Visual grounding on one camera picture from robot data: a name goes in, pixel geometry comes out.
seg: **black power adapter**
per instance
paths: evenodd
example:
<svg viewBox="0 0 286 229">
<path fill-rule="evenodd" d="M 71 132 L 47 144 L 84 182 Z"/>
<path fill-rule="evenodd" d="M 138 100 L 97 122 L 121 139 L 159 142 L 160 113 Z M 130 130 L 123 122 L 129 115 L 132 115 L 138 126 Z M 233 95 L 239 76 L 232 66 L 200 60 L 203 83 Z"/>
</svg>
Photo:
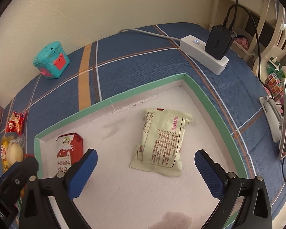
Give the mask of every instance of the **black power adapter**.
<svg viewBox="0 0 286 229">
<path fill-rule="evenodd" d="M 230 49 L 237 34 L 222 25 L 213 26 L 205 50 L 217 60 L 221 60 Z"/>
</svg>

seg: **red candy wrapper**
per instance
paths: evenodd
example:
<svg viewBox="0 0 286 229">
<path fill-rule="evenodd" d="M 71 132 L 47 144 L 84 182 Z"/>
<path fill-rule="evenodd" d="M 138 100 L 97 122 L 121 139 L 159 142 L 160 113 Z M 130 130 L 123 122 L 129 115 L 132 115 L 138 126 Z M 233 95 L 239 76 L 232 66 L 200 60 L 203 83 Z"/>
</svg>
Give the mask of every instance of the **red candy wrapper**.
<svg viewBox="0 0 286 229">
<path fill-rule="evenodd" d="M 22 129 L 26 115 L 27 115 L 26 111 L 20 114 L 18 114 L 17 112 L 13 112 L 11 114 L 10 120 L 8 122 L 8 125 L 6 126 L 5 131 L 17 132 L 19 136 L 22 135 Z"/>
<path fill-rule="evenodd" d="M 84 155 L 83 138 L 77 133 L 61 135 L 56 140 L 58 171 L 66 172 Z"/>
</svg>

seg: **white power strip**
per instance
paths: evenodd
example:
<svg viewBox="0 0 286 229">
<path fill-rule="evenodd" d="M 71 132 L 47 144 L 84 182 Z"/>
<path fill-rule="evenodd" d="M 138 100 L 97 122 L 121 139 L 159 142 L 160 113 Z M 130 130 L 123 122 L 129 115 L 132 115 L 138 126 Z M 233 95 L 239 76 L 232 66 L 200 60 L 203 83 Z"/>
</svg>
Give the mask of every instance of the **white power strip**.
<svg viewBox="0 0 286 229">
<path fill-rule="evenodd" d="M 226 68 L 229 59 L 226 56 L 221 60 L 215 59 L 205 51 L 205 46 L 205 42 L 189 35 L 181 39 L 179 48 L 181 51 L 203 64 L 214 74 L 219 75 Z"/>
</svg>

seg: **gray power cord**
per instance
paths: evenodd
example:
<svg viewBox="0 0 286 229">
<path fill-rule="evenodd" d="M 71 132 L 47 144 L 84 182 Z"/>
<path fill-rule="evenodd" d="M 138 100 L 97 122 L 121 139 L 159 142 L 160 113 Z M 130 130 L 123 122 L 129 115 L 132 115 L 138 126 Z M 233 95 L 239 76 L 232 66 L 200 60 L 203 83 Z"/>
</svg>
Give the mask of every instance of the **gray power cord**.
<svg viewBox="0 0 286 229">
<path fill-rule="evenodd" d="M 164 39 L 181 41 L 181 39 L 178 39 L 178 38 L 169 37 L 169 36 L 165 36 L 165 35 L 161 35 L 161 34 L 157 34 L 157 33 L 150 33 L 150 32 L 146 32 L 146 31 L 139 30 L 139 29 L 123 29 L 123 30 L 120 31 L 120 33 L 123 32 L 123 31 L 126 31 L 126 30 L 136 31 L 136 32 L 140 32 L 140 33 L 145 33 L 145 34 L 149 34 L 149 35 L 160 37 L 160 38 L 164 38 Z"/>
</svg>

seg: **plastic storage bin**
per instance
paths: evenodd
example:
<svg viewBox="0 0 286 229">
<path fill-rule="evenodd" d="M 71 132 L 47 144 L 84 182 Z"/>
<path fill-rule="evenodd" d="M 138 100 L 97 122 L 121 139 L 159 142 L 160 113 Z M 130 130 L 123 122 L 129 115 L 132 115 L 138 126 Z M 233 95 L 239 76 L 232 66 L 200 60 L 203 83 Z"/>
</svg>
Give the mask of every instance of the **plastic storage bin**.
<svg viewBox="0 0 286 229">
<path fill-rule="evenodd" d="M 33 65 L 48 79 L 59 78 L 69 63 L 70 60 L 58 41 L 48 44 L 33 61 Z"/>
</svg>

